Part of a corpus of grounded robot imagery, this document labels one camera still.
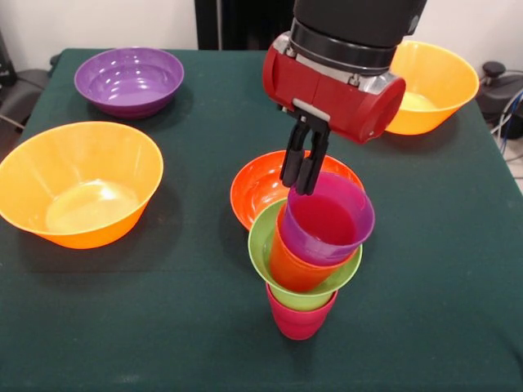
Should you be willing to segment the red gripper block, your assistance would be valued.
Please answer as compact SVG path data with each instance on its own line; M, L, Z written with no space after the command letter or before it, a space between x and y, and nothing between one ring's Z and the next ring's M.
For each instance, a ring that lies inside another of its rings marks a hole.
M311 153L306 158L304 143L310 127L297 120L291 131L280 179L286 187L295 185L300 195L314 192L330 130L360 143L379 137L396 116L406 88L403 78L385 73L372 78L371 87L361 90L308 64L307 58L293 59L271 47L262 71L263 87L273 101L328 123L313 130Z

